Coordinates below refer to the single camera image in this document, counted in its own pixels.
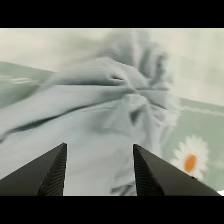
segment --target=light blue cloth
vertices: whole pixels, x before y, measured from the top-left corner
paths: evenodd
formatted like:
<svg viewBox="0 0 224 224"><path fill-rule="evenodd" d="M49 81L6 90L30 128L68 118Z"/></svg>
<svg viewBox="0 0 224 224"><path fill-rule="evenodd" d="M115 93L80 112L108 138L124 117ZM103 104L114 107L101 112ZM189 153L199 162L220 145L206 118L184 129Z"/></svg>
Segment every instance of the light blue cloth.
<svg viewBox="0 0 224 224"><path fill-rule="evenodd" d="M64 195L112 195L134 182L133 144L162 156L175 119L165 54L132 31L0 110L0 178L68 144Z"/></svg>

